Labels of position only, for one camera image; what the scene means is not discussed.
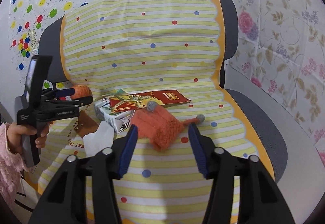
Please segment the pink fuzzy sleeve forearm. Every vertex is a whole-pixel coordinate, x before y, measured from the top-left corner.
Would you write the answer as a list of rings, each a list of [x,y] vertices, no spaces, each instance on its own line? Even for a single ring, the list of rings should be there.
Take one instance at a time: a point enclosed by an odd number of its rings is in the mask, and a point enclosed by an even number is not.
[[[10,209],[20,185],[20,172],[26,168],[22,156],[9,148],[8,130],[15,126],[15,123],[1,125],[1,196]]]

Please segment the person's left hand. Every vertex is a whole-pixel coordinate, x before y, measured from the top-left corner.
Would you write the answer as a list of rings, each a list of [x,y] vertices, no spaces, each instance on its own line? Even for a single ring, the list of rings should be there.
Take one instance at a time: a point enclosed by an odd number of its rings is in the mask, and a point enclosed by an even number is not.
[[[22,154],[22,136],[32,136],[37,134],[38,137],[35,140],[36,147],[38,149],[42,149],[46,145],[47,135],[50,130],[50,125],[52,122],[47,123],[43,130],[38,133],[37,129],[30,125],[17,125],[16,123],[12,123],[7,129],[7,143],[10,152],[13,154],[19,153]]]

